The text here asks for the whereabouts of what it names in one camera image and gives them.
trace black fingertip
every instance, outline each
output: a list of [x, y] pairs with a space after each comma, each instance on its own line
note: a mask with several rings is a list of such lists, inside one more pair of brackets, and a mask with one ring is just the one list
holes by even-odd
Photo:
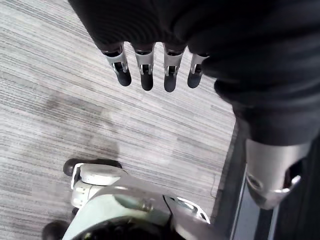
[[122, 70], [119, 71], [117, 77], [118, 77], [119, 83], [122, 86], [127, 87], [127, 86], [129, 86], [131, 84], [132, 80], [131, 80], [131, 75], [130, 75], [129, 69], [126, 72], [124, 72]]
[[191, 71], [189, 72], [188, 76], [188, 86], [191, 89], [195, 89], [196, 87], [199, 86], [201, 80], [201, 75], [199, 73], [192, 73]]
[[143, 90], [150, 91], [154, 87], [154, 77], [152, 74], [145, 72], [141, 75], [141, 86]]
[[177, 77], [174, 75], [164, 76], [164, 89], [171, 93], [176, 88]]

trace metal bolt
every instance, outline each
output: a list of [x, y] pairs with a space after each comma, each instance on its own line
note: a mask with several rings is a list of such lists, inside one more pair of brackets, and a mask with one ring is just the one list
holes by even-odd
[[143, 199], [140, 203], [140, 209], [144, 212], [151, 212], [154, 209], [154, 206], [150, 201]]

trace gray carpet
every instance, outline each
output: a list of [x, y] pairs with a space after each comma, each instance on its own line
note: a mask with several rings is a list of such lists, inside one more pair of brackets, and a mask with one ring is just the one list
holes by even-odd
[[213, 79], [188, 88], [188, 51], [167, 93], [158, 43], [145, 92], [132, 48], [122, 87], [65, 0], [1, 1], [0, 28], [0, 239], [39, 239], [70, 219], [72, 157], [118, 160], [211, 214], [235, 120]]

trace black wheel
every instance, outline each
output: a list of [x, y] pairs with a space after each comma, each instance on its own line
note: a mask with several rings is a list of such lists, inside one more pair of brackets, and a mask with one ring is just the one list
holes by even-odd
[[149, 74], [149, 71], [145, 71], [141, 75], [141, 86], [145, 91], [150, 91], [154, 87], [154, 77], [152, 74]]
[[73, 215], [73, 216], [76, 216], [77, 213], [78, 213], [78, 211], [79, 211], [79, 208], [74, 207], [74, 208], [72, 209], [72, 215]]
[[42, 230], [42, 240], [61, 240], [68, 227], [69, 223], [66, 221], [50, 222]]
[[119, 83], [124, 87], [129, 86], [131, 84], [131, 75], [129, 69], [126, 72], [124, 72], [123, 69], [119, 70], [118, 72], [119, 74], [117, 77]]
[[192, 73], [189, 72], [189, 76], [188, 76], [188, 86], [191, 89], [195, 89], [196, 87], [198, 87], [199, 83], [201, 80], [201, 74], [199, 73]]
[[66, 161], [63, 165], [63, 172], [65, 175], [71, 177], [72, 173], [74, 172], [74, 168], [76, 164], [101, 164], [101, 165], [108, 165], [116, 168], [122, 169], [120, 162], [111, 159], [95, 159], [95, 160], [86, 160], [86, 159], [78, 159], [78, 158], [71, 158]]
[[169, 76], [164, 76], [164, 89], [171, 93], [176, 88], [177, 77], [169, 73]]

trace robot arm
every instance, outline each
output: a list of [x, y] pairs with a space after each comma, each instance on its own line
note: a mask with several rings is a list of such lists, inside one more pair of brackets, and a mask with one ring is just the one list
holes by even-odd
[[164, 44], [167, 92], [189, 47], [188, 85], [196, 87], [202, 72], [217, 78], [215, 90], [247, 139], [247, 182], [261, 208], [278, 205], [299, 182], [301, 159], [320, 130], [320, 1], [69, 2], [123, 86], [131, 83], [124, 41], [134, 47], [146, 91], [154, 43]]

